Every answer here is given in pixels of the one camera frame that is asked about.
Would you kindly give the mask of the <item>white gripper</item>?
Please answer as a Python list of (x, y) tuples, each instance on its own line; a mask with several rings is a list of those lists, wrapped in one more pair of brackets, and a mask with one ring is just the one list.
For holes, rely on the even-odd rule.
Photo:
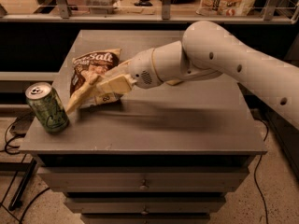
[(153, 65), (153, 51), (154, 49), (141, 51), (132, 60), (119, 64), (103, 75), (89, 73), (85, 83), (71, 95), (66, 113), (71, 114), (87, 101), (92, 101), (93, 105), (119, 101), (135, 84), (142, 89), (162, 85)]

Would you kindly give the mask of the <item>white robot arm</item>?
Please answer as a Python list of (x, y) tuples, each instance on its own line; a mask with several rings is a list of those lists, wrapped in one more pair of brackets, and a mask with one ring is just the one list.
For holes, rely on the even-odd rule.
[(228, 75), (241, 83), (295, 128), (299, 128), (299, 68), (252, 49), (211, 21), (190, 25), (176, 42), (137, 53), (87, 82), (71, 96), (66, 112), (98, 94), (125, 94), (134, 86), (158, 87), (167, 81), (206, 80)]

